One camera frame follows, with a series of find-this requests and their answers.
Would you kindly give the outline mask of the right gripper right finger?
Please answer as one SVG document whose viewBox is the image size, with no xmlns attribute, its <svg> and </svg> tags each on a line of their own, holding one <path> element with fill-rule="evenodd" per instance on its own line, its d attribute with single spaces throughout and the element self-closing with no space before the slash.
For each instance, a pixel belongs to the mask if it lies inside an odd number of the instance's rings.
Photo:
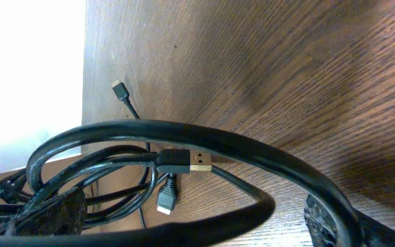
<svg viewBox="0 0 395 247">
<path fill-rule="evenodd" d="M 356 213 L 365 233 L 364 246 L 395 247 L 394 230 L 360 211 Z M 312 195 L 308 195 L 304 204 L 304 220 L 314 246 L 337 246 L 336 225 L 328 211 Z"/>
</svg>

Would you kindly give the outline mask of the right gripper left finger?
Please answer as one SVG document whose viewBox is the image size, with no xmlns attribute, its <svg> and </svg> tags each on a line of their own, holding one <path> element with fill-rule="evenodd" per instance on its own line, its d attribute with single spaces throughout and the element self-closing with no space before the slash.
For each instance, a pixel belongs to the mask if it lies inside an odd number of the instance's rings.
<svg viewBox="0 0 395 247">
<path fill-rule="evenodd" d="M 0 235 L 79 235 L 86 215 L 85 194 L 73 187 L 27 210 L 22 204 L 0 204 Z"/>
</svg>

